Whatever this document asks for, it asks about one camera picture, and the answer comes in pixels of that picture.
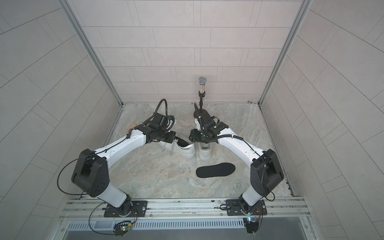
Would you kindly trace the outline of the white sneaker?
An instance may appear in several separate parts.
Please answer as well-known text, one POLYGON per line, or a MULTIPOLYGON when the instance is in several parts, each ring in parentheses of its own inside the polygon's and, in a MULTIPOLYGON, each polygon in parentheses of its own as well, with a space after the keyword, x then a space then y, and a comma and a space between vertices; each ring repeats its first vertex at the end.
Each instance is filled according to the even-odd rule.
POLYGON ((198 143, 199 158, 202 161, 208 161, 211 158, 212 144, 211 143, 198 143))
POLYGON ((177 145, 177 140, 176 138, 173 140, 172 143, 166 143, 166 142, 163 142, 163 141, 160 141, 159 144, 162 146, 163 149, 167 150, 167 151, 170 151, 170 152, 173 152, 173 153, 176 153, 176 154, 179 154, 183 157, 186 157, 186 158, 193 158, 196 154, 196 149, 195 149, 195 145, 194 143, 192 143, 189 147, 187 148, 180 148, 178 145, 177 145))

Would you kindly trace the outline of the black insole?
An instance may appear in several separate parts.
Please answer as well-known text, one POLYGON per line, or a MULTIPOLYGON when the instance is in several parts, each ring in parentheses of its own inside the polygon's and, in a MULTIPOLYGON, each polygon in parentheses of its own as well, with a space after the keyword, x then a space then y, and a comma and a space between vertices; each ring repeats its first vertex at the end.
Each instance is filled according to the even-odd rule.
POLYGON ((236 166, 231 163, 221 163, 217 165, 199 167, 196 175, 199 178, 226 177, 234 173, 236 166))
POLYGON ((184 137, 176 137, 176 140, 177 140, 177 145, 180 148, 187 148, 192 144, 188 139, 185 139, 184 137))

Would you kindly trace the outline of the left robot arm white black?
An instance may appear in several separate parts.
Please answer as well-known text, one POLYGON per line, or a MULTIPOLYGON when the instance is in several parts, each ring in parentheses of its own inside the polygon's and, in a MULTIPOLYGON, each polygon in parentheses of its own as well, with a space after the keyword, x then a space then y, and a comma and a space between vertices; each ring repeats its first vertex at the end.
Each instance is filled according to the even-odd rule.
POLYGON ((131 213, 132 198, 110 182, 109 169, 134 149, 152 142, 172 143, 174 116, 155 113, 144 123, 130 129, 125 137, 95 151, 86 149, 75 160, 71 181, 93 198, 103 200, 121 216, 131 213))

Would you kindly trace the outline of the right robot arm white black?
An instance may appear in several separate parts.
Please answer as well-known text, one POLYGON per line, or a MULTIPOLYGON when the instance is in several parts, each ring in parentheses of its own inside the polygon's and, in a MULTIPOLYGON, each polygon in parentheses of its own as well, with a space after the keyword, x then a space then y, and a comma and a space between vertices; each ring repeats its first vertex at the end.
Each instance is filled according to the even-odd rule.
POLYGON ((250 168, 250 187, 239 197, 240 208, 245 215, 256 211, 257 203, 266 198, 285 178, 277 154, 262 150, 238 136, 223 122, 212 117, 196 116, 197 128, 191 130, 190 141, 218 143, 242 159, 250 168))

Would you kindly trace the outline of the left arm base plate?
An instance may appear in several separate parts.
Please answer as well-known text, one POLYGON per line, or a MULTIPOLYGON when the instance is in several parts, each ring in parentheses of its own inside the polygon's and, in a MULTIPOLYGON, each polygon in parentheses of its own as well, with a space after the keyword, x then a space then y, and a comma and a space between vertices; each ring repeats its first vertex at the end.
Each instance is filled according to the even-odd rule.
POLYGON ((144 217, 147 210, 147 201, 128 201, 124 202, 120 207, 114 207, 107 204, 103 208, 104 218, 133 218, 144 217))

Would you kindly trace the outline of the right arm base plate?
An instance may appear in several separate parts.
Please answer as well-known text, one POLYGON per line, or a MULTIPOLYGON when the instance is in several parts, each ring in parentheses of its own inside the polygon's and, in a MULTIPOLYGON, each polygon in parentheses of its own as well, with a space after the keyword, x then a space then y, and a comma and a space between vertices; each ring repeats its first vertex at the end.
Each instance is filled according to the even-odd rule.
POLYGON ((226 200, 224 204, 220 206, 221 210, 226 211, 228 216, 265 216, 268 214, 266 204, 264 200, 259 200, 254 207, 252 207, 252 213, 247 214, 241 208, 240 200, 226 200))

